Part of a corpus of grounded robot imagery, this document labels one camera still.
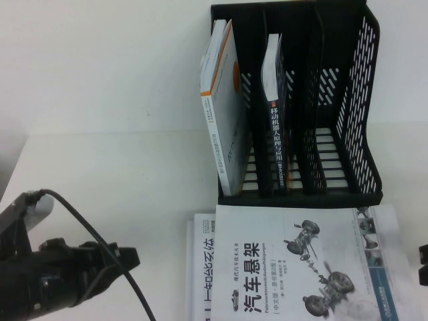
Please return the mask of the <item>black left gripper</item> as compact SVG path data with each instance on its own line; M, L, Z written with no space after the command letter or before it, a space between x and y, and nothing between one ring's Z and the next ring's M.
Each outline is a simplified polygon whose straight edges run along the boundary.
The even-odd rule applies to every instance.
M110 253L124 268L139 266L139 256L133 247L112 246L107 251L95 241L70 247L62 238L49 243L29 257L32 276L38 285L31 292L31 320L76 307L105 292L123 275Z

